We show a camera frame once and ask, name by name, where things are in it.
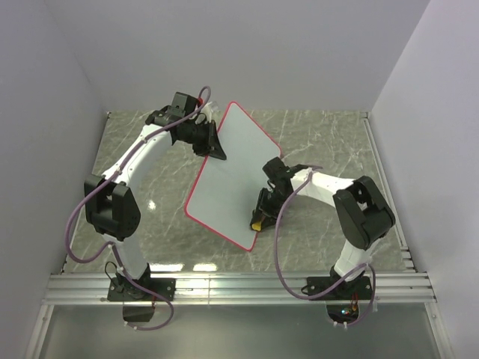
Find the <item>yellow eraser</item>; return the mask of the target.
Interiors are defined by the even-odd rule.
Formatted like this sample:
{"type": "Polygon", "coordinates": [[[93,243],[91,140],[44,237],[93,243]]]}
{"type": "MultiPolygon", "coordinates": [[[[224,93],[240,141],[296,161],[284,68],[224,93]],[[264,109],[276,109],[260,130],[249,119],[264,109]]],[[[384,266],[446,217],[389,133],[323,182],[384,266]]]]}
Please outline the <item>yellow eraser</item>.
{"type": "Polygon", "coordinates": [[[259,221],[251,224],[251,229],[255,232],[260,232],[262,230],[262,223],[259,221]]]}

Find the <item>red framed whiteboard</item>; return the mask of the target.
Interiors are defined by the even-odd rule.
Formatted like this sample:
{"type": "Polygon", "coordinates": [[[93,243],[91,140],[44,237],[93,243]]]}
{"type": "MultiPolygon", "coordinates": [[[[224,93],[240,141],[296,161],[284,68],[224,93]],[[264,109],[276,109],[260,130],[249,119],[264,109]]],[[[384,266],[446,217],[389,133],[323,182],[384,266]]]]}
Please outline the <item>red framed whiteboard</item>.
{"type": "Polygon", "coordinates": [[[185,214],[251,251],[257,239],[250,227],[252,211],[266,186],[262,167],[281,156],[281,147],[237,102],[228,104],[218,137],[227,159],[205,158],[187,197],[185,214]]]}

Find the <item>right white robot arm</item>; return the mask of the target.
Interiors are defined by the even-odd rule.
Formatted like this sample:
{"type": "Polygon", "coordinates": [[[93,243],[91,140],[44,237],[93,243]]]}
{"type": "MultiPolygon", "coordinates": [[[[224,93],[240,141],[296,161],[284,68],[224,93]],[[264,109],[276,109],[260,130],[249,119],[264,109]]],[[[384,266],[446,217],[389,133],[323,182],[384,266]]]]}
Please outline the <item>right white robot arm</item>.
{"type": "Polygon", "coordinates": [[[250,228],[260,232],[278,229],[287,206],[296,196],[309,197],[333,207],[345,243],[326,279],[326,288],[300,295],[303,300],[346,300],[356,291],[364,272],[371,269],[370,258],[377,241],[396,224],[396,218],[376,183],[367,176],[344,179],[320,172],[313,165],[289,167],[279,158],[263,166],[268,186],[260,190],[250,228]]]}

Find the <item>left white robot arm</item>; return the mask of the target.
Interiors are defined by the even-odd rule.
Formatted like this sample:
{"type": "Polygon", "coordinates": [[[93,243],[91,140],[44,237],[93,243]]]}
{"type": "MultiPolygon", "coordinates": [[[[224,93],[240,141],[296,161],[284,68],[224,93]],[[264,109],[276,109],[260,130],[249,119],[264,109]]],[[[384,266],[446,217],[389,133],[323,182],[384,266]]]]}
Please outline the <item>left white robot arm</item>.
{"type": "Polygon", "coordinates": [[[153,298],[150,265],[133,235],[141,211],[135,192],[151,165],[178,141],[192,145],[195,155],[224,160],[211,103],[195,99],[191,105],[167,105],[151,112],[139,136],[102,175],[84,184],[82,208],[95,231],[111,248],[117,263],[113,288],[134,301],[153,298]]]}

